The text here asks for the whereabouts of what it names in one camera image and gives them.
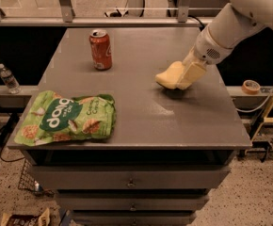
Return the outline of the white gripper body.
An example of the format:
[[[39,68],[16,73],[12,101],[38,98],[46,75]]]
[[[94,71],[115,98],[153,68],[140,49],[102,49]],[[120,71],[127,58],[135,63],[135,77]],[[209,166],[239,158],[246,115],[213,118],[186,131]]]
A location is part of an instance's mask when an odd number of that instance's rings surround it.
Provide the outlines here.
[[[206,64],[218,64],[232,51],[232,47],[221,45],[219,41],[213,38],[208,26],[197,36],[193,47],[194,56]]]

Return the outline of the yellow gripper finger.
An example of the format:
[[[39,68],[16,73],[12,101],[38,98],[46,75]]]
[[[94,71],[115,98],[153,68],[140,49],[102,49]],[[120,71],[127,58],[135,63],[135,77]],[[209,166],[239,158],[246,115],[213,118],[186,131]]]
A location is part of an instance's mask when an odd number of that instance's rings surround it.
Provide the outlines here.
[[[198,58],[195,56],[194,48],[191,48],[186,57],[183,60],[183,64],[191,64],[195,62]]]
[[[188,65],[184,65],[178,61],[177,65],[181,70],[176,82],[177,89],[187,89],[206,73],[206,68],[198,62],[191,62]]]

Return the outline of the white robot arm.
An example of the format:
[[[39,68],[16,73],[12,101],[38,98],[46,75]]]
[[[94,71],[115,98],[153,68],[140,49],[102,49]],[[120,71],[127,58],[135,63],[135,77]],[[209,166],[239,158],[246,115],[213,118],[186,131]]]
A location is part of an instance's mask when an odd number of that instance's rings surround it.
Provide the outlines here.
[[[230,0],[197,36],[174,87],[188,88],[205,74],[208,64],[221,62],[239,42],[265,27],[273,30],[273,0]]]

